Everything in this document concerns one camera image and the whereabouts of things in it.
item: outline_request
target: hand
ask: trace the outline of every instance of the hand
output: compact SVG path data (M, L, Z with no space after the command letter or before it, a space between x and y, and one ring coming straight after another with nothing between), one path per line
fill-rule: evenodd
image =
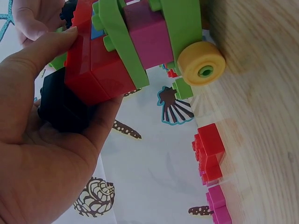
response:
M100 104L82 134L58 133L33 104L35 78L77 33L47 33L0 63L0 223L53 222L95 170L122 98Z
M27 46L65 24L59 14L65 0L14 0L13 16L21 44Z

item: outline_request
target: toy vehicle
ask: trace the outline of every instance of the toy vehicle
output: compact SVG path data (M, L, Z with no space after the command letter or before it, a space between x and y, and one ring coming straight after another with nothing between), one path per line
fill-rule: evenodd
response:
M199 0L69 0L61 19L77 26L78 38L51 63L57 71L44 80L38 110L60 131L80 132L90 106L149 85L146 69L163 64L176 97L186 99L191 86L216 80L226 66L202 41ZM58 76L64 83L54 84Z

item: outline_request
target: yellow wheel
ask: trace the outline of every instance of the yellow wheel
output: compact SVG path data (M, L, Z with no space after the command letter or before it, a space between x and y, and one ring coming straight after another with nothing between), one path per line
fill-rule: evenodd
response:
M225 67L225 59L210 42L191 44L178 57L178 68L184 81L192 86L215 81L223 74Z

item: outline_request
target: wood grain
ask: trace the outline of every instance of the wood grain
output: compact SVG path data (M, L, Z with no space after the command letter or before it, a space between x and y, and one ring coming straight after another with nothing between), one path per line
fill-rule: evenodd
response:
M299 224L299 1L211 0L225 74L193 88L199 126L215 122L234 224Z

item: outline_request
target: black block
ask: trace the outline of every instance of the black block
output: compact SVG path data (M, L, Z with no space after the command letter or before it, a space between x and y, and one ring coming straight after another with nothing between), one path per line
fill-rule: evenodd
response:
M64 84L65 68L45 77L38 115L60 132L80 133L94 112Z
M74 18L74 11L77 7L77 0L68 0L61 9L60 19L66 21L66 28L72 26L72 18Z

